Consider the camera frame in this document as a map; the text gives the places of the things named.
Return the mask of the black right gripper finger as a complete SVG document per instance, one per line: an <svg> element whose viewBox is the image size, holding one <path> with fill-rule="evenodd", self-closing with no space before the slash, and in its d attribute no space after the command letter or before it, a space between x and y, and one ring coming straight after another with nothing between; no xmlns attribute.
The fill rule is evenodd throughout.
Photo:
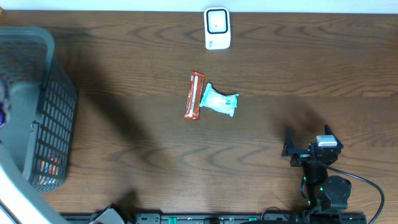
<svg viewBox="0 0 398 224"><path fill-rule="evenodd" d="M344 145L341 143L341 141L335 136L333 131L331 130L330 126L328 124L325 125L325 135L331 135L334 137L336 141L336 146L340 149L344 148Z"/></svg>
<svg viewBox="0 0 398 224"><path fill-rule="evenodd" d="M281 156L284 157L292 156L294 154L294 151L295 151L295 144L294 144L292 130L290 128L287 128Z"/></svg>

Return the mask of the mint green wipes packet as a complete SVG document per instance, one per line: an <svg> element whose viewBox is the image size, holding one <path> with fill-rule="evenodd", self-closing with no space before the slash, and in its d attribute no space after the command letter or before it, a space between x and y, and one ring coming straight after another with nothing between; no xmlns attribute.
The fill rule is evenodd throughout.
<svg viewBox="0 0 398 224"><path fill-rule="evenodd" d="M238 104L238 94L222 95L217 92L211 83L208 83L200 102L200 107L211 108L219 113L234 116Z"/></svg>

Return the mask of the orange snack bar wrapper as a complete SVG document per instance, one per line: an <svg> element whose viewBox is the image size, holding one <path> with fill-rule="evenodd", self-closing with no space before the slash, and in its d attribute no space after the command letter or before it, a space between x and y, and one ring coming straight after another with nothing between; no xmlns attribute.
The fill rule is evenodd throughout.
<svg viewBox="0 0 398 224"><path fill-rule="evenodd" d="M200 119L200 101L205 75L192 71L190 77L190 89L188 91L187 106L184 119Z"/></svg>

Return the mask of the red purple pad package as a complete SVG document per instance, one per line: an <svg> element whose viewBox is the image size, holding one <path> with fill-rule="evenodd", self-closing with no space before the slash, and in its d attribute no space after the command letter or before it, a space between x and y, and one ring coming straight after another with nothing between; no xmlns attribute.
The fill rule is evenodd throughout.
<svg viewBox="0 0 398 224"><path fill-rule="evenodd" d="M0 110L1 110L1 127L3 127L11 117L11 102L9 89L4 80L1 80L1 101L0 101Z"/></svg>

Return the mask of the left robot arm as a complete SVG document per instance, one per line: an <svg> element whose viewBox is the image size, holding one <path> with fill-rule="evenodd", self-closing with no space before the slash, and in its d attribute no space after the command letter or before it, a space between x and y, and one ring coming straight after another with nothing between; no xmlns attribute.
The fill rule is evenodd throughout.
<svg viewBox="0 0 398 224"><path fill-rule="evenodd" d="M72 224L126 223L113 208L101 215L64 215L56 212L28 183L10 152L1 146L1 223Z"/></svg>

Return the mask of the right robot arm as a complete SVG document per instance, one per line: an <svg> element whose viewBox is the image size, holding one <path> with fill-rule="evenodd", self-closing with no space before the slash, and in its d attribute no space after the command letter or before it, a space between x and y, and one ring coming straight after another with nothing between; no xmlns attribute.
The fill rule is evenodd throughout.
<svg viewBox="0 0 398 224"><path fill-rule="evenodd" d="M297 149L290 128L287 129L281 155L290 157L292 167L303 169L300 193L308 200L313 213L341 213L348 208L351 182L338 175L328 175L338 160L343 145L328 125L307 149Z"/></svg>

